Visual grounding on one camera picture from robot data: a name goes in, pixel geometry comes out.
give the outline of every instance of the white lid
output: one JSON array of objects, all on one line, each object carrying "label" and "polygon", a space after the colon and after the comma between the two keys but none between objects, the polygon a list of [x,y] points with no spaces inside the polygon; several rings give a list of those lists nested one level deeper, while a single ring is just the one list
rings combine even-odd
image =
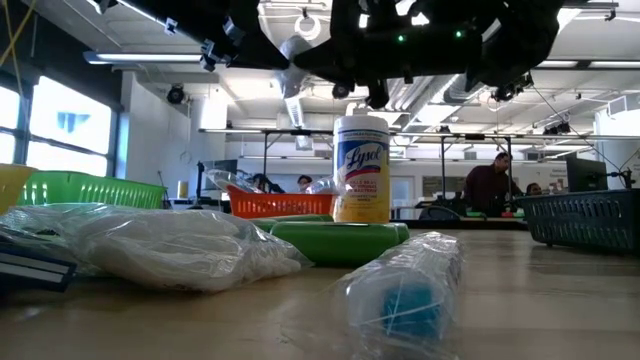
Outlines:
[{"label": "white lid", "polygon": [[389,133],[389,124],[385,119],[370,115],[352,115],[343,116],[336,120],[333,126],[334,135],[340,130],[358,129],[358,130],[376,130]]}]

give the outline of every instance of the wooden table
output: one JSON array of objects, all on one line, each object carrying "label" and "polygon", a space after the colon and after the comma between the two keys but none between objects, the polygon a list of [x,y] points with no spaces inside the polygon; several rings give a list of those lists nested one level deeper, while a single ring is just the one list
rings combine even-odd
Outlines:
[{"label": "wooden table", "polygon": [[[466,245],[451,333],[461,360],[638,358],[637,259],[546,248],[526,232],[443,232]],[[279,324],[348,271],[309,269],[208,296],[120,280],[11,295],[0,303],[0,359],[337,359],[298,349]]]}]

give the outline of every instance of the computer monitor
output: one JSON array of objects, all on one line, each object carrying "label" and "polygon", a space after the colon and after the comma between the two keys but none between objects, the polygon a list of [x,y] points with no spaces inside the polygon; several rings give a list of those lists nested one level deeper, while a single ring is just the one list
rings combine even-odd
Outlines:
[{"label": "computer monitor", "polygon": [[567,159],[570,192],[609,190],[607,165],[600,161]]}]

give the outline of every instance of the black camera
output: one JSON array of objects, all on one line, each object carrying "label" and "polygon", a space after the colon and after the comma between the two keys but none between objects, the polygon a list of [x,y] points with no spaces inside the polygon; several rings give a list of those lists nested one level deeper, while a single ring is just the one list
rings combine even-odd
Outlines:
[{"label": "black camera", "polygon": [[167,101],[169,102],[169,104],[180,105],[184,102],[185,97],[184,85],[171,85],[171,90],[169,90],[169,92],[167,93]]}]

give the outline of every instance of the white wall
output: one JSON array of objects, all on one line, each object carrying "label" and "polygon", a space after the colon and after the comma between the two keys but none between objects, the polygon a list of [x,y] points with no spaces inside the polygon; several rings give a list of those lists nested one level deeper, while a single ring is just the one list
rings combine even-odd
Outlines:
[{"label": "white wall", "polygon": [[[118,177],[160,185],[158,171],[162,171],[170,197],[176,196],[180,180],[189,181],[189,194],[194,195],[196,163],[224,158],[224,134],[198,133],[197,121],[141,85],[132,73],[124,74],[122,94],[121,130],[128,132],[120,134],[126,146],[121,143],[118,147]],[[195,104],[192,115],[199,116],[199,111]]]}]

